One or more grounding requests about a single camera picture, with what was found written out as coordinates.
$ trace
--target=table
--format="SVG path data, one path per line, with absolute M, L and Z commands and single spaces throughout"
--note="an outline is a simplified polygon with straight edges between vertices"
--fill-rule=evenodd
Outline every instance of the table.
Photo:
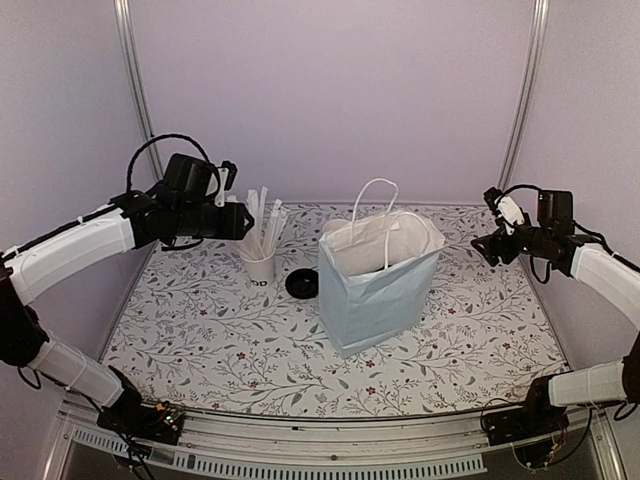
M 229 242 L 180 252 L 158 246 L 104 362 L 148 399 L 322 418 L 441 414 L 481 408 L 495 397 L 522 400 L 533 378 L 567 368 L 520 264 L 491 268 L 470 246 L 495 228 L 480 206 L 403 207 L 431 218 L 448 244 L 421 321 L 341 359 L 318 325 L 317 299 L 292 299 L 284 279 L 316 265 L 322 225 L 348 218 L 351 209 L 287 208 L 272 287 L 249 282 Z

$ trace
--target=floral pattern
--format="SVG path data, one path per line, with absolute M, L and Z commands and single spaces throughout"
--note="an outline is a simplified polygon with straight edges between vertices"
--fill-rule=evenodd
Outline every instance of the floral pattern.
M 494 228 L 483 207 L 406 206 L 447 238 L 419 324 L 341 359 L 318 303 L 291 298 L 290 271 L 317 262 L 324 222 L 348 206 L 288 206 L 277 281 L 255 287 L 228 242 L 153 253 L 104 359 L 149 399 L 265 415 L 381 417 L 521 400 L 566 368 L 517 262 L 491 268 L 470 241 Z M 370 215 L 381 206 L 366 206 Z

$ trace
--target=light blue gift bag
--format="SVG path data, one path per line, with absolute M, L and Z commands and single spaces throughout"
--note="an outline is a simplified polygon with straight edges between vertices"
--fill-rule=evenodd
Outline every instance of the light blue gift bag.
M 320 321 L 341 357 L 420 321 L 445 243 L 430 220 L 388 212 L 349 222 L 319 243 Z

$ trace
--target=robotic arm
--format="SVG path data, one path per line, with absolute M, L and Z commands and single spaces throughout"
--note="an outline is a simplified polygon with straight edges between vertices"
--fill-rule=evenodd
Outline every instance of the robotic arm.
M 532 226 L 529 215 L 508 196 L 517 188 L 538 191 L 539 226 Z M 548 281 L 551 269 L 559 270 L 589 285 L 640 329 L 640 270 L 614 253 L 601 234 L 574 221 L 571 192 L 530 185 L 504 193 L 491 188 L 485 201 L 498 229 L 471 244 L 491 266 L 509 264 L 520 254 L 546 259 L 542 283 Z M 585 234 L 576 234 L 576 229 Z M 522 408 L 485 415 L 482 427 L 492 445 L 513 442 L 566 427 L 567 406 L 622 402 L 640 403 L 640 336 L 620 361 L 535 379 Z
M 125 435 L 175 443 L 181 422 L 166 403 L 142 405 L 136 388 L 106 367 L 42 329 L 29 307 L 50 287 L 105 258 L 160 240 L 169 249 L 178 237 L 241 240 L 253 227 L 242 203 L 225 202 L 237 169 L 220 168 L 187 155 L 171 157 L 164 177 L 146 193 L 129 191 L 94 213 L 0 259 L 0 360 L 29 367 L 100 406 L 98 424 Z

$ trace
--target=white bag handle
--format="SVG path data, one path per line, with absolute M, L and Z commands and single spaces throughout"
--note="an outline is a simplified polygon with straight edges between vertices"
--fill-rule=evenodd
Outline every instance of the white bag handle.
M 389 236 L 391 234 L 391 226 L 393 225 L 393 222 L 398 217 L 401 217 L 402 215 L 411 215 L 412 217 L 415 217 L 418 220 L 420 220 L 420 223 L 424 227 L 424 231 L 427 233 L 427 237 L 431 237 L 431 233 L 429 232 L 429 227 L 427 227 L 427 224 L 424 222 L 424 220 L 422 219 L 422 217 L 420 215 L 416 215 L 413 212 L 400 212 L 400 213 L 398 213 L 395 217 L 393 217 L 393 221 L 391 222 L 391 225 L 389 225 L 389 228 L 387 229 L 387 235 L 384 238 L 384 269 L 385 270 L 387 268 L 389 268 Z
M 365 190 L 369 188 L 370 185 L 373 185 L 376 182 L 388 183 L 389 185 L 391 185 L 393 188 L 396 189 L 396 192 L 393 194 L 393 198 L 391 199 L 391 202 L 389 202 L 389 206 L 387 207 L 387 213 L 391 211 L 391 209 L 393 208 L 393 204 L 396 201 L 396 198 L 398 198 L 399 190 L 398 190 L 397 183 L 392 182 L 391 180 L 387 180 L 386 178 L 374 178 L 373 180 L 369 180 L 366 183 L 366 185 L 362 187 L 362 190 L 360 190 L 360 193 L 358 194 L 358 198 L 356 198 L 356 203 L 353 205 L 353 215 L 351 215 L 351 241 L 352 242 L 353 242 L 353 229 L 356 223 L 356 214 L 358 213 L 358 205 L 360 204 L 360 199 L 362 198 L 362 195 L 364 195 Z

